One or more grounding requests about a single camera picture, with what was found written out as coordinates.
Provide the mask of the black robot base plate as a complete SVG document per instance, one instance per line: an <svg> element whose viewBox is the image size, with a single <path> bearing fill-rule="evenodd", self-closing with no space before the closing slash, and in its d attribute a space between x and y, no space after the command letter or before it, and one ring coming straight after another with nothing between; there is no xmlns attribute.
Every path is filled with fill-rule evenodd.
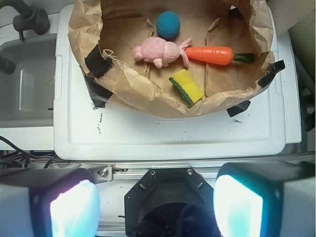
<svg viewBox="0 0 316 237"><path fill-rule="evenodd" d="M147 172L125 195L128 237L219 237L213 187L188 169Z"/></svg>

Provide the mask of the gripper left finger with pad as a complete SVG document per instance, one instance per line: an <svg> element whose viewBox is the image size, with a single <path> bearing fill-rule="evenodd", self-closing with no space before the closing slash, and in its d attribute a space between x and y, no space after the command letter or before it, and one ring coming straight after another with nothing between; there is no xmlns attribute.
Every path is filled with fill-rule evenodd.
<svg viewBox="0 0 316 237"><path fill-rule="evenodd" d="M2 237L94 237L100 211L99 190L87 169L0 172Z"/></svg>

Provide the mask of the gripper right finger with pad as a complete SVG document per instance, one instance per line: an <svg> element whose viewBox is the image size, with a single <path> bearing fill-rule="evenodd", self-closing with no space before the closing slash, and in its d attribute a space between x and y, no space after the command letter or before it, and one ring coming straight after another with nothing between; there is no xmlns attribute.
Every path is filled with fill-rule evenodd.
<svg viewBox="0 0 316 237"><path fill-rule="evenodd" d="M214 185L214 213L225 237L314 237L313 161L228 162Z"/></svg>

